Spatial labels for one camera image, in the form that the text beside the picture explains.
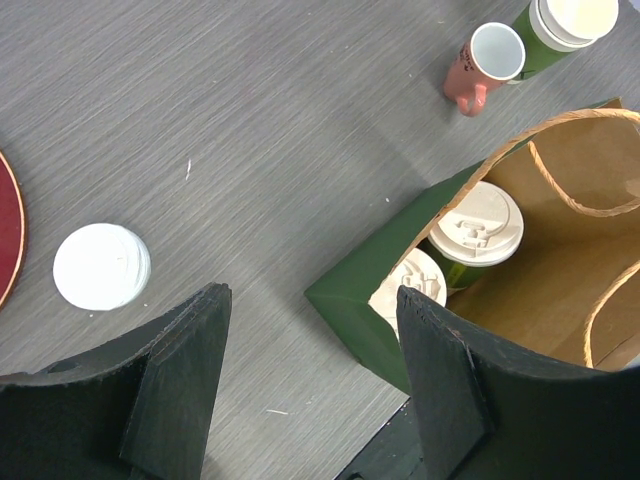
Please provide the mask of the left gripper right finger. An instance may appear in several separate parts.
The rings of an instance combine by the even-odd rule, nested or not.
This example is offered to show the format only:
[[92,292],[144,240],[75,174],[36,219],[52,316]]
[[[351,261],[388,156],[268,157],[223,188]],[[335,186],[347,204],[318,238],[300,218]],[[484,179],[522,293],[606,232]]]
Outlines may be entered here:
[[535,353],[421,292],[397,324],[430,479],[635,479],[639,371]]

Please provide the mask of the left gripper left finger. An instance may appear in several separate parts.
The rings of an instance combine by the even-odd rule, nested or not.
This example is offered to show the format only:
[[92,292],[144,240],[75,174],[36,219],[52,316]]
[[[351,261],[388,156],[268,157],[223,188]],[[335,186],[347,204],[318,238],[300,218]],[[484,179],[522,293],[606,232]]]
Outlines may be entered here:
[[1,379],[5,479],[197,479],[232,292],[211,283],[160,317]]

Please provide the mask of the green paper bag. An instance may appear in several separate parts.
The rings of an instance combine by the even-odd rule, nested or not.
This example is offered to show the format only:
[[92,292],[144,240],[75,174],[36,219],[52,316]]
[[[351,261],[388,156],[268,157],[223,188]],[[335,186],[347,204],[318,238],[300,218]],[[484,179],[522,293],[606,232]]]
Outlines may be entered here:
[[616,371],[639,357],[639,116],[567,112],[427,188],[306,291],[401,391],[399,287],[536,353]]

